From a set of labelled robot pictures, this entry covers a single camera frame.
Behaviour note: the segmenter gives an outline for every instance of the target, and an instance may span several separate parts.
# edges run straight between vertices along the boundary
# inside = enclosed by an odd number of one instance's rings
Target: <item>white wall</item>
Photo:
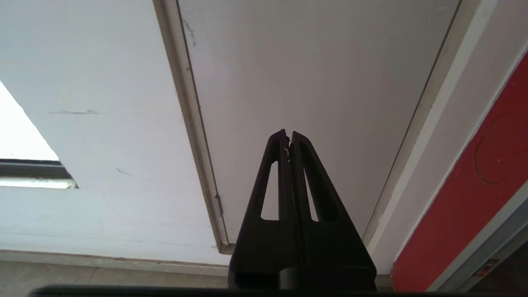
[[[457,3],[180,1],[232,242],[281,128],[310,138],[363,234]]]
[[[227,264],[152,2],[3,0],[0,36],[0,80],[80,188],[1,187],[0,249]]]

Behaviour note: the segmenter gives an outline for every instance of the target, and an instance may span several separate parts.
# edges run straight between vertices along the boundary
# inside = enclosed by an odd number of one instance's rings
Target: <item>tile floor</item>
[[[227,278],[0,261],[0,297],[26,297],[31,290],[51,284],[225,288]]]

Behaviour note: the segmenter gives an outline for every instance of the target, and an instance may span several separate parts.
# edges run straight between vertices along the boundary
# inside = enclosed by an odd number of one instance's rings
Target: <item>scuff mark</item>
[[[20,65],[20,66],[29,66],[29,67],[37,68],[37,65],[35,64],[25,63],[25,62],[16,62],[16,61],[4,61],[0,63],[0,66],[4,66],[4,65]]]
[[[43,216],[43,217],[40,217],[37,219],[37,221],[41,221],[41,220],[45,220],[45,219],[50,219],[51,217],[50,216]]]
[[[91,110],[91,109],[86,110],[86,112],[71,112],[71,111],[68,111],[68,110],[61,109],[61,111],[59,111],[59,112],[51,112],[50,114],[56,114],[56,115],[100,115],[102,113],[100,113],[100,112],[98,112],[96,110]]]
[[[196,47],[196,40],[194,39],[194,30],[191,29],[189,23],[186,20],[183,20],[183,25],[189,30],[189,35],[191,36],[191,41],[193,42],[193,47]]]
[[[60,92],[61,96],[61,101],[64,103],[64,105],[66,105],[66,107],[68,108],[68,111],[69,112],[74,112],[73,109],[71,108],[71,105],[70,105],[70,102],[66,99],[66,96],[64,95],[63,92]]]
[[[122,174],[124,174],[124,175],[130,175],[130,176],[132,176],[132,174],[130,174],[130,173],[126,172],[126,171],[121,170],[119,167],[116,167],[116,169],[117,169],[117,171],[119,171],[119,173],[122,173]]]
[[[110,201],[108,201],[108,198],[106,198],[105,191],[104,191],[104,190],[101,190],[101,193],[102,193],[102,196],[105,198],[106,203],[108,204],[108,206],[112,209],[113,212],[116,212],[116,209],[112,206],[112,204],[110,203]]]

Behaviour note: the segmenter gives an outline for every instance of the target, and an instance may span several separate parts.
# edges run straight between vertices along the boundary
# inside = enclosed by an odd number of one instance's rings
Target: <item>baseboard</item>
[[[0,250],[0,261],[46,263],[212,276],[228,275],[228,267],[225,265],[111,258],[88,255],[20,252],[15,250]]]

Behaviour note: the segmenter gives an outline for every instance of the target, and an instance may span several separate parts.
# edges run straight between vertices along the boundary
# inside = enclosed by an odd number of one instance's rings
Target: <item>wall trim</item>
[[[464,0],[456,17],[471,4],[467,29],[453,23],[464,36],[452,49],[457,57],[367,244],[380,273],[390,271],[524,52],[523,2]]]
[[[169,66],[182,109],[187,135],[198,171],[205,205],[213,229],[216,246],[221,254],[232,254],[234,244],[229,243],[222,216],[220,196],[216,188],[209,146],[202,122],[202,113],[196,94],[193,70],[176,0],[153,0],[159,21]]]
[[[415,139],[409,140],[411,144],[408,146],[411,147],[411,152],[409,153],[408,158],[405,160],[405,164],[402,168],[402,172],[399,174],[399,178],[393,181],[395,182],[395,184],[392,186],[393,191],[385,193],[385,195],[390,195],[390,199],[387,201],[384,212],[380,215],[376,229],[367,245],[368,251],[374,256],[374,258],[376,258],[375,253],[376,250],[380,248],[379,243],[382,241],[383,237],[393,236],[391,234],[387,234],[386,230],[393,224],[393,221],[399,220],[399,214],[396,212],[397,208],[404,207],[404,205],[407,204],[415,204],[417,199],[426,199],[432,201],[430,197],[408,197],[404,195],[404,192],[406,191],[408,185],[412,182],[411,179],[418,166],[418,163],[423,159],[427,145],[433,137],[433,133],[439,124],[444,109],[446,108],[455,90],[455,87],[458,84],[460,76],[466,68],[467,62],[473,54],[480,35],[482,34],[495,5],[496,1],[464,1],[461,3],[461,6],[457,11],[450,32],[446,37],[445,45],[442,48],[442,51],[445,51],[446,53],[443,55],[441,54],[439,61],[436,64],[436,67],[440,67],[441,72],[438,73],[436,69],[433,71],[431,75],[432,79],[429,82],[431,86],[426,88],[426,92],[424,94],[424,96],[433,97],[433,99],[423,99],[426,100],[426,102],[429,102],[427,106],[428,109],[425,111],[427,114],[426,118],[423,119],[422,123],[415,122],[416,120],[413,119],[413,123],[411,124],[413,126],[411,126],[410,129],[417,130],[418,135],[413,134]],[[428,205],[429,203],[427,203],[427,205],[420,210],[422,214],[418,216],[417,222],[419,222],[419,218],[421,218],[427,211]],[[382,266],[378,267],[378,269],[381,269],[383,273],[388,272],[392,266],[392,263],[396,260],[397,255],[400,254],[401,250],[403,249],[404,243],[407,242],[408,238],[412,234],[412,230],[414,230],[416,227],[417,222],[413,222],[413,225],[415,226],[412,229],[405,230],[406,232],[398,234],[398,236],[404,237],[404,240],[401,240],[400,238],[398,239],[398,241],[402,242],[403,244],[396,244],[397,246],[392,246],[392,251],[390,253],[391,255],[388,255],[389,253],[387,251],[383,252],[383,254],[385,254],[384,259],[377,263],[377,265]]]
[[[426,123],[426,119],[432,111],[431,107],[438,98],[438,92],[440,91],[442,83],[455,59],[455,55],[460,48],[460,44],[462,43],[464,35],[469,27],[469,23],[475,14],[477,6],[478,1],[461,1],[455,11],[455,15],[453,16],[453,20],[446,32],[445,39],[440,47],[435,64],[431,69],[429,79],[426,82],[420,101],[414,111],[412,120],[409,123],[407,132],[402,140],[400,149],[398,150],[398,154],[392,164],[390,174],[387,177],[383,191],[381,192],[378,203],[376,204],[372,217],[363,235],[363,242],[366,246],[371,243],[376,230],[381,227],[380,222],[385,212],[388,211],[388,213],[390,213],[393,210],[388,208],[389,202],[393,197],[396,187],[401,187],[404,171],[406,176],[409,176],[409,167],[407,167],[407,164],[410,163],[409,161],[411,158],[416,159],[417,155],[419,155],[417,151],[414,150],[414,147],[421,135],[420,133]]]

